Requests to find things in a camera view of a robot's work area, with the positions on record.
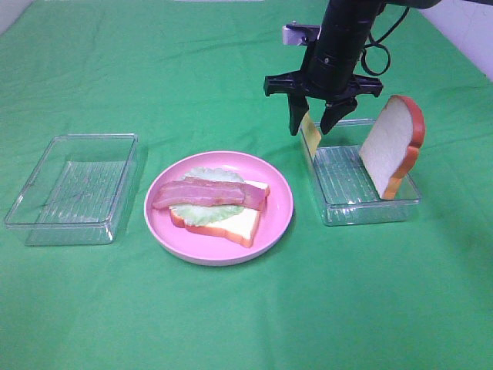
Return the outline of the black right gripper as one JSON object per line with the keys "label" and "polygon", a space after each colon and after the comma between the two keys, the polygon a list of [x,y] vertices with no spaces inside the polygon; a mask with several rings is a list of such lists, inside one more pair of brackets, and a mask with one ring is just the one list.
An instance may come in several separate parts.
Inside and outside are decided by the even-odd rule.
{"label": "black right gripper", "polygon": [[383,84],[378,78],[362,76],[348,71],[297,70],[275,76],[266,76],[263,90],[266,96],[287,94],[290,114],[289,131],[296,136],[301,121],[309,111],[307,97],[326,103],[320,120],[320,129],[328,134],[333,127],[357,108],[358,95],[378,97]]}

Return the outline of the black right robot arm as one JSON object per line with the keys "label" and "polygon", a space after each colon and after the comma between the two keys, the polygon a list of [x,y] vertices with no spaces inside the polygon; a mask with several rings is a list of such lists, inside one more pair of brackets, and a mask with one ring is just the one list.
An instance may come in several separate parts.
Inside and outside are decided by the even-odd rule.
{"label": "black right robot arm", "polygon": [[309,111],[307,98],[325,102],[320,128],[324,134],[357,108],[360,94],[379,96],[383,85],[372,72],[368,77],[354,74],[358,59],[365,53],[366,41],[378,45],[371,36],[376,17],[386,1],[330,1],[319,26],[290,23],[301,44],[307,47],[297,71],[267,76],[266,96],[285,94],[288,99],[290,134],[295,136]]}

